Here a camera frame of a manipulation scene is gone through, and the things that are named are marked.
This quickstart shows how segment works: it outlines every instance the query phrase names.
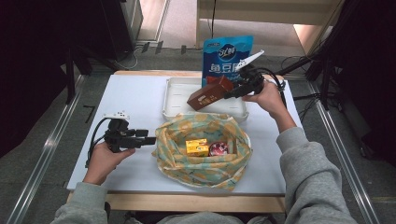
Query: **white tray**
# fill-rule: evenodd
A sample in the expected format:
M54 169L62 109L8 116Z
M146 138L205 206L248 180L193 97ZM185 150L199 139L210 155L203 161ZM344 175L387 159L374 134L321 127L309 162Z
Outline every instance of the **white tray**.
M166 93L163 101L163 117L173 119L179 113L195 111L187 104L190 95L201 89L200 77L170 77L166 80ZM198 112L228 114L237 122L248 118L247 106L242 99L221 99L208 105Z

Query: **snack package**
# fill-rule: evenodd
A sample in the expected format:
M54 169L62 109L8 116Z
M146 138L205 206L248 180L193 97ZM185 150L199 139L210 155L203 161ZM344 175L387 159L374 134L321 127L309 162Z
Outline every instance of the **snack package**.
M240 79L235 67L249 56L252 46L252 35L207 39L204 42L202 87L223 75L231 82Z

